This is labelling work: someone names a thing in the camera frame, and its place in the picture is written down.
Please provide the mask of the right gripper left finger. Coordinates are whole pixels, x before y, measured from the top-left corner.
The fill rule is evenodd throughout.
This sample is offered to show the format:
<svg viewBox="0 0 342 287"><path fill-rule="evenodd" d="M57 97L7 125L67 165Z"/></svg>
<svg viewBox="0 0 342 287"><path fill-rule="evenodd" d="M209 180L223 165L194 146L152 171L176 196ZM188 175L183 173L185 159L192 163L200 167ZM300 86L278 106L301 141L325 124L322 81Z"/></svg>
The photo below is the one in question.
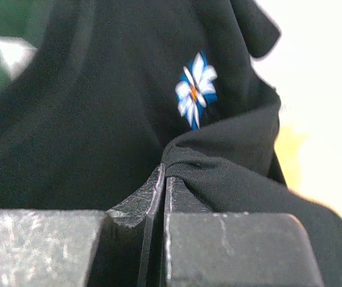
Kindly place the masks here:
<svg viewBox="0 0 342 287"><path fill-rule="evenodd" d="M0 286L145 286L162 243L165 168L107 211L0 209Z"/></svg>

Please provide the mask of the black t shirt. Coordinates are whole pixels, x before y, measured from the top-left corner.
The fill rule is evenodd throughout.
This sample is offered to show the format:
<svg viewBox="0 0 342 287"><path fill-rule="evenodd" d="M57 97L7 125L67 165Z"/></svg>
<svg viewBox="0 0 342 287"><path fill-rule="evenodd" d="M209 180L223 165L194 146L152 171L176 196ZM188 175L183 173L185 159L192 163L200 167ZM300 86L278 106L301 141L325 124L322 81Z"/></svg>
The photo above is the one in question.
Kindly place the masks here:
<svg viewBox="0 0 342 287"><path fill-rule="evenodd" d="M105 207L164 163L217 212L296 216L342 286L342 219L287 189L280 98L251 67L279 37L254 1L53 1L0 91L0 206Z"/></svg>

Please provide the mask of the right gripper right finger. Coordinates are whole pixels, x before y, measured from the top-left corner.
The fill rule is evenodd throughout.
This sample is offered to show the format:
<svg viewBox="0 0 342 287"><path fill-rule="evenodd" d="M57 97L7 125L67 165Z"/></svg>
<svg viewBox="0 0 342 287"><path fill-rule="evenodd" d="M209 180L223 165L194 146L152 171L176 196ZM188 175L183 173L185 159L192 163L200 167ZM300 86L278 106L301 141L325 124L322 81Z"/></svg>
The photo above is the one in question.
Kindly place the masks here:
<svg viewBox="0 0 342 287"><path fill-rule="evenodd" d="M306 230L284 213L214 213L178 178L164 207L166 286L322 286Z"/></svg>

